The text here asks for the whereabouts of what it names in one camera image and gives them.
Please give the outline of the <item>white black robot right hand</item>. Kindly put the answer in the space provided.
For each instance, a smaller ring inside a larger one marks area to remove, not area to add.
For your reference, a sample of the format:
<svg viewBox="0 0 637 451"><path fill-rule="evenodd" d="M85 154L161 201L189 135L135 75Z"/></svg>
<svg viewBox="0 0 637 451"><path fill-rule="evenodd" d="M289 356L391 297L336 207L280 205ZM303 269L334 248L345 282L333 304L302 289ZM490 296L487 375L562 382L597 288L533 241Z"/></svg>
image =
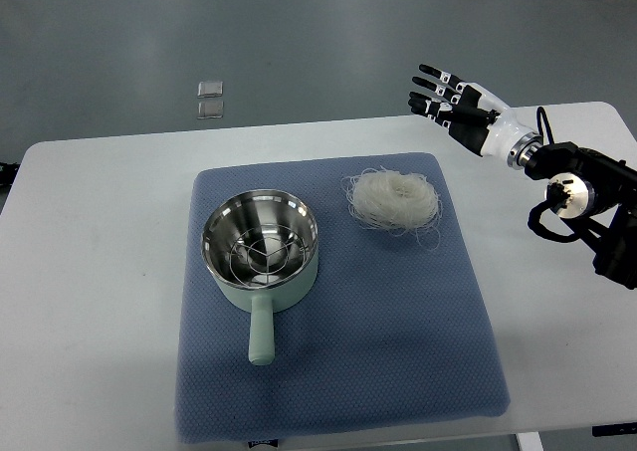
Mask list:
<svg viewBox="0 0 637 451"><path fill-rule="evenodd" d="M521 124L508 104L481 85L425 64L419 72L412 82L423 91L409 94L411 111L447 129L472 153L522 169L543 146L539 132Z"/></svg>

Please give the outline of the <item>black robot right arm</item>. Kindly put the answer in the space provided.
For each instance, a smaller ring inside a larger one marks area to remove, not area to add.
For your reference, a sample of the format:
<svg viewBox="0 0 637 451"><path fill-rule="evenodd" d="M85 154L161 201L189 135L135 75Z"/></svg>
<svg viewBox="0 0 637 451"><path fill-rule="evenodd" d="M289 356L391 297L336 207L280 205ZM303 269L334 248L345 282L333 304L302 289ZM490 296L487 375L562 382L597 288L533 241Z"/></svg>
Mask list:
<svg viewBox="0 0 637 451"><path fill-rule="evenodd" d="M542 107L536 123L547 144L527 154L524 172L547 186L528 227L552 242L582 241L594 252L596 274L634 290L636 171L594 149L556 142Z"/></svg>

